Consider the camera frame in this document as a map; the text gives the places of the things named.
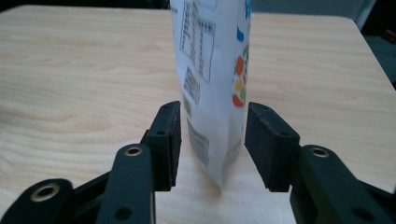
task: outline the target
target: nutrition facts label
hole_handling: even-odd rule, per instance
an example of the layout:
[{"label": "nutrition facts label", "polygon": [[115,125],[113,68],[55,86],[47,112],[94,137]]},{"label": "nutrition facts label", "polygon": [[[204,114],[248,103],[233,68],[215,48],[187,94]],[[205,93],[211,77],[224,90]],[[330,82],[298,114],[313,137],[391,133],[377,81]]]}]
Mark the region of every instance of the nutrition facts label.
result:
[{"label": "nutrition facts label", "polygon": [[191,59],[197,74],[206,82],[210,82],[215,28],[214,22],[198,16],[195,4],[184,5],[180,49]]}]

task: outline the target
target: plastic bag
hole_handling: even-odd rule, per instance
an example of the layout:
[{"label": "plastic bag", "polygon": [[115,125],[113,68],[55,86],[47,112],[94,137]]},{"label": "plastic bag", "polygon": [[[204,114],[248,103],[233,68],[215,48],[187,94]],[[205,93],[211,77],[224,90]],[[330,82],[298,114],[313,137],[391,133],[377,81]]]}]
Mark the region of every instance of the plastic bag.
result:
[{"label": "plastic bag", "polygon": [[251,0],[171,0],[191,147],[223,186],[242,144]]}]

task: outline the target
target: wooden table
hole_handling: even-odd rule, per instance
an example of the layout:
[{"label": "wooden table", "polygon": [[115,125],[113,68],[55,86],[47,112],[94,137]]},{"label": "wooden table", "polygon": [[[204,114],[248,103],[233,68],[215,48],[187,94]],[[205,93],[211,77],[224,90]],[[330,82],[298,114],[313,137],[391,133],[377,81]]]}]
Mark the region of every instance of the wooden table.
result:
[{"label": "wooden table", "polygon": [[[396,92],[356,25],[337,17],[254,14],[249,101],[335,151],[358,179],[393,191]],[[18,7],[0,14],[0,214],[34,183],[77,187],[111,168],[160,105],[180,100],[167,11]],[[157,193],[158,223],[292,223],[247,150],[220,191],[186,132],[177,186]]]}]

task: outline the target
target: metal screw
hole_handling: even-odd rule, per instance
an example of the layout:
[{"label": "metal screw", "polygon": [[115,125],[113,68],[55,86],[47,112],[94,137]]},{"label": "metal screw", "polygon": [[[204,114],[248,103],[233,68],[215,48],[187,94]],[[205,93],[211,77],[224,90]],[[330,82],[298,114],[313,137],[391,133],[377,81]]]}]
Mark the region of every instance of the metal screw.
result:
[{"label": "metal screw", "polygon": [[313,148],[309,149],[309,151],[312,153],[312,155],[317,156],[317,157],[321,157],[321,158],[329,157],[329,152],[327,152],[326,150],[324,150],[322,148],[313,147]]},{"label": "metal screw", "polygon": [[55,183],[50,183],[35,190],[35,192],[33,192],[32,196],[30,197],[30,200],[35,203],[44,202],[55,196],[60,189],[61,187],[59,187],[59,185]]},{"label": "metal screw", "polygon": [[141,147],[130,147],[125,150],[125,156],[138,156],[140,153],[143,152]]}]

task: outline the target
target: gray floor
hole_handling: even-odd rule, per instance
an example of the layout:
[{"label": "gray floor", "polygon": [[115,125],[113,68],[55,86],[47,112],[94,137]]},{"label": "gray floor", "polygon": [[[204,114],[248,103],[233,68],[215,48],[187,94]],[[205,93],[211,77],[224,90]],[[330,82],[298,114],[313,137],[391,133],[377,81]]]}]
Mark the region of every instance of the gray floor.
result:
[{"label": "gray floor", "polygon": [[396,44],[381,36],[364,37],[396,90]]}]

